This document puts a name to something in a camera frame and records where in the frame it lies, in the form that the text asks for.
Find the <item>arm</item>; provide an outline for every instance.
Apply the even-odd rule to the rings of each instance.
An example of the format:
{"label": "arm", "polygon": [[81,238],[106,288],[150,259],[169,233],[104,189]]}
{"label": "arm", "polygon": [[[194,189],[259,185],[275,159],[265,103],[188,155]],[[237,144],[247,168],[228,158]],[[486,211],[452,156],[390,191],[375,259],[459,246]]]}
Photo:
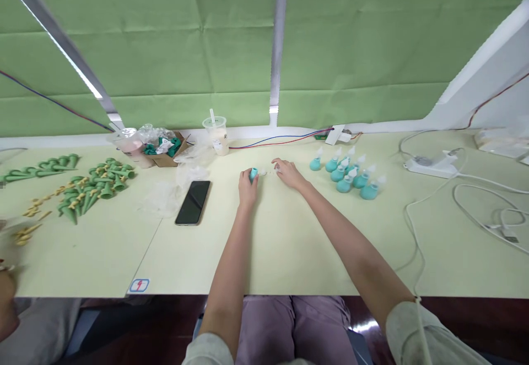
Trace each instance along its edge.
{"label": "arm", "polygon": [[220,336],[230,349],[234,361],[239,347],[242,299],[250,262],[250,222],[253,205],[257,199],[259,180],[259,176],[256,176],[251,184],[250,171],[241,172],[239,177],[240,204],[213,277],[208,305],[199,332],[199,334],[214,333]]}
{"label": "arm", "polygon": [[293,163],[281,159],[272,162],[280,167],[279,178],[307,201],[354,286],[385,331],[390,311],[401,302],[414,302],[415,297],[369,240],[298,172]]}
{"label": "arm", "polygon": [[15,332],[20,322],[13,304],[14,295],[13,280],[7,271],[0,271],[0,342]]}

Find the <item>pink pants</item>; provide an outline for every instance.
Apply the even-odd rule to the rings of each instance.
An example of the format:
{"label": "pink pants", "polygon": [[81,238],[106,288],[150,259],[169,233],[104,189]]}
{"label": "pink pants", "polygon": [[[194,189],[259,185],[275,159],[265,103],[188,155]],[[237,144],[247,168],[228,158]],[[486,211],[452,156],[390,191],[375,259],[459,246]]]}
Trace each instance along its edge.
{"label": "pink pants", "polygon": [[236,365],[357,365],[340,296],[246,296]]}

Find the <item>plastic cup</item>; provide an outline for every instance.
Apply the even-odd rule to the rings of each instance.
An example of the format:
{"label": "plastic cup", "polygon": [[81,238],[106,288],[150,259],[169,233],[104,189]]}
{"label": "plastic cup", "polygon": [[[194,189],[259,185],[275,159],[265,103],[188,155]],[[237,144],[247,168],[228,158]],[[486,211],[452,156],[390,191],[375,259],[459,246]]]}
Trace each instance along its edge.
{"label": "plastic cup", "polygon": [[125,153],[140,168],[150,168],[154,161],[143,154],[143,142],[135,128],[124,128],[121,131],[109,134],[108,142],[113,143]]}
{"label": "plastic cup", "polygon": [[226,131],[226,118],[215,116],[215,121],[213,122],[211,117],[208,117],[202,122],[202,125],[209,134],[215,152],[219,156],[227,155],[230,147],[228,145],[228,132]]}

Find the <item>green curtain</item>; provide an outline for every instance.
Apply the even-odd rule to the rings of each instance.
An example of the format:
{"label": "green curtain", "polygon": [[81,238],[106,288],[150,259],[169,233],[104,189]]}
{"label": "green curtain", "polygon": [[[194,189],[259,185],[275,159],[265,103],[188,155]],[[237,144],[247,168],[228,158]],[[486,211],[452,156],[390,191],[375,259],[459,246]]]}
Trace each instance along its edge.
{"label": "green curtain", "polygon": [[288,0],[280,126],[424,118],[521,0]]}
{"label": "green curtain", "polygon": [[275,0],[44,0],[126,126],[268,124]]}
{"label": "green curtain", "polygon": [[[20,0],[0,0],[0,70],[77,112],[106,113]],[[0,137],[107,132],[0,75]]]}

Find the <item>black phone screen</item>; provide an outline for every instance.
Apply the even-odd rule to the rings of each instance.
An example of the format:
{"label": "black phone screen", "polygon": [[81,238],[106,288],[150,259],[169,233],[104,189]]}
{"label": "black phone screen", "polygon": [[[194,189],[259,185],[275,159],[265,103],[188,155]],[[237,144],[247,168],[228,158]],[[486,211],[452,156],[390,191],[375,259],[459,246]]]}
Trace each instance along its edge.
{"label": "black phone screen", "polygon": [[210,181],[193,181],[186,198],[182,203],[182,208],[176,217],[177,225],[196,225],[200,220],[204,203],[208,195]]}

